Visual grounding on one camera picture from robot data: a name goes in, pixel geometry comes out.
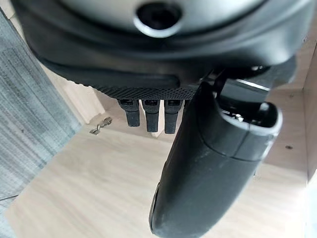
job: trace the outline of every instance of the wooden wall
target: wooden wall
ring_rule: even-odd
[[[308,176],[311,179],[317,169],[317,55],[313,56],[304,87]]]

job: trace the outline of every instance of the grey carpet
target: grey carpet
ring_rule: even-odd
[[[0,12],[0,200],[18,195],[80,128]],[[0,201],[0,238],[12,237],[1,217],[12,200]]]

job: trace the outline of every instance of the metal bracket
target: metal bracket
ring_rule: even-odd
[[[112,123],[112,118],[111,117],[107,117],[105,118],[102,122],[100,122],[98,125],[97,125],[97,128],[96,129],[92,129],[89,133],[90,134],[94,134],[94,135],[98,135],[100,133],[100,129],[107,126],[107,125],[110,125]]]

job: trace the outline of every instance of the light wooden floor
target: light wooden floor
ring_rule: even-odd
[[[303,238],[307,161],[302,94],[271,100],[285,124],[267,161],[206,238]],[[98,136],[84,127],[6,212],[18,238],[149,238],[148,214],[172,136],[125,132],[124,113]]]

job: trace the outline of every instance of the textured rubber surface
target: textured rubber surface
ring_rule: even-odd
[[[96,88],[116,99],[191,100],[197,88]]]

